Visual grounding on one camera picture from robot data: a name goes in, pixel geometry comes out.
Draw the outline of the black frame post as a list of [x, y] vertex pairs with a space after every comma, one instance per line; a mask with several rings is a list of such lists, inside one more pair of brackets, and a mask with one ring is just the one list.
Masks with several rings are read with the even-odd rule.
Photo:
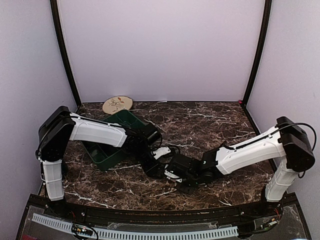
[[262, 58], [262, 54], [265, 46], [265, 41], [266, 41], [266, 36], [267, 36], [267, 31], [268, 31], [268, 26], [270, 21], [270, 15], [271, 15], [271, 9], [272, 9], [272, 0], [265, 0], [262, 20], [261, 20], [261, 27], [260, 27], [259, 37], [257, 41], [257, 47], [256, 47], [250, 75], [248, 78], [247, 86], [242, 99], [243, 108], [246, 108], [249, 103], [250, 96], [254, 87], [254, 83], [258, 74], [258, 69], [260, 66], [260, 62], [261, 62], [261, 58]]
[[51, 9], [55, 35], [56, 35], [63, 67], [64, 67], [67, 81], [72, 93], [72, 97], [75, 101], [76, 107], [79, 108], [82, 105], [82, 101], [80, 98], [79, 91], [77, 89], [76, 81], [72, 72], [72, 67], [71, 67], [68, 52], [67, 52], [67, 47], [64, 39], [63, 28], [62, 28], [60, 13], [59, 13], [58, 1], [50, 0], [49, 2], [50, 2], [50, 9]]

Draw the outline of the round embroidered plate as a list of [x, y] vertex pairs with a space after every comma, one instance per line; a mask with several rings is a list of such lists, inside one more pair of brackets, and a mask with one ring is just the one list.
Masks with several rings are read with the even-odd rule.
[[113, 96], [107, 99], [103, 105], [102, 110], [105, 114], [113, 115], [121, 110], [130, 110], [133, 106], [133, 100], [127, 96]]

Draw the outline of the green plastic divider tray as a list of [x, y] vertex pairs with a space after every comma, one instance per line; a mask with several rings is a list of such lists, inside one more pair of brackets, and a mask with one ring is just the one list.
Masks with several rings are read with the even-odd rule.
[[[142, 129], [147, 125], [126, 109], [120, 110], [119, 112], [105, 118], [103, 121], [134, 130]], [[82, 144], [97, 168], [100, 171], [107, 171], [128, 156], [128, 154], [121, 150], [121, 138], [122, 135], [107, 132], [99, 135], [98, 142], [83, 141]]]

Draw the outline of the black front table rail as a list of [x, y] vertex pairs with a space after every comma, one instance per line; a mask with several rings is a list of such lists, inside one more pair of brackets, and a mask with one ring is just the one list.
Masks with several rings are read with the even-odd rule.
[[142, 225], [188, 225], [216, 223], [223, 225], [249, 226], [251, 230], [255, 220], [272, 217], [280, 220], [283, 204], [253, 202], [237, 206], [196, 210], [123, 210], [75, 204], [66, 201], [51, 203], [41, 196], [34, 196], [33, 203], [44, 209], [50, 216], [75, 220], [81, 224], [106, 226], [111, 223]]

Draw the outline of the black right frame post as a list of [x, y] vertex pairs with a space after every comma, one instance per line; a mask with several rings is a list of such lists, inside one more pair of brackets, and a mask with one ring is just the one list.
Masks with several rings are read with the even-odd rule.
[[243, 108], [246, 108], [249, 103], [250, 96], [254, 87], [254, 83], [258, 74], [258, 69], [260, 66], [260, 62], [261, 62], [261, 58], [262, 58], [262, 54], [265, 46], [265, 41], [266, 41], [266, 36], [267, 36], [267, 31], [268, 31], [268, 26], [270, 21], [270, 15], [271, 15], [271, 9], [272, 9], [272, 0], [265, 0], [262, 20], [261, 20], [261, 27], [260, 27], [259, 37], [257, 41], [257, 47], [256, 47], [250, 75], [248, 78], [247, 86], [242, 99]]

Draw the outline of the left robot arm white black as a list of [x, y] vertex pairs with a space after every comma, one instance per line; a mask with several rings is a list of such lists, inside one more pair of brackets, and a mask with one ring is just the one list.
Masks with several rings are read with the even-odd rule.
[[39, 128], [39, 144], [35, 156], [40, 161], [43, 182], [51, 203], [51, 210], [60, 218], [67, 218], [70, 206], [63, 201], [63, 157], [70, 141], [85, 141], [120, 148], [132, 154], [144, 173], [154, 179], [175, 178], [160, 158], [172, 156], [174, 146], [156, 149], [152, 144], [162, 135], [152, 123], [131, 126], [122, 122], [106, 122], [83, 117], [60, 106]]

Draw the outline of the black left frame post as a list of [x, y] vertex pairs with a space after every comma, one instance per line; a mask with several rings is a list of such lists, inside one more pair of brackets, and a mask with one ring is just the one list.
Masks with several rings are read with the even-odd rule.
[[49, 2], [50, 2], [50, 9], [51, 9], [55, 35], [56, 35], [63, 67], [64, 67], [67, 81], [72, 93], [72, 97], [75, 101], [76, 107], [79, 108], [82, 105], [82, 101], [80, 98], [79, 91], [77, 89], [76, 81], [72, 72], [72, 67], [71, 67], [68, 52], [67, 52], [67, 47], [64, 39], [63, 28], [62, 28], [60, 13], [59, 13], [58, 1], [50, 0]]

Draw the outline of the small green circuit board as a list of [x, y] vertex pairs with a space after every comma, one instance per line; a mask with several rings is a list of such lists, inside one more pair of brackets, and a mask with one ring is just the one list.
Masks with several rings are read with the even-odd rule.
[[78, 235], [85, 235], [85, 236], [92, 236], [93, 235], [93, 231], [85, 226], [82, 226], [82, 225], [76, 225], [74, 224], [72, 227], [71, 227], [71, 231], [73, 233], [76, 233]]

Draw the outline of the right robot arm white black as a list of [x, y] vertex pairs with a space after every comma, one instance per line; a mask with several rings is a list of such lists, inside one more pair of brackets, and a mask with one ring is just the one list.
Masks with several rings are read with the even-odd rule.
[[244, 167], [270, 159], [281, 163], [262, 192], [262, 201], [255, 205], [255, 213], [266, 217], [275, 208], [299, 173], [315, 164], [313, 147], [302, 123], [294, 123], [282, 116], [277, 124], [264, 133], [238, 144], [206, 151], [201, 160], [177, 153], [164, 169], [164, 174], [185, 192], [199, 184], [210, 184]]

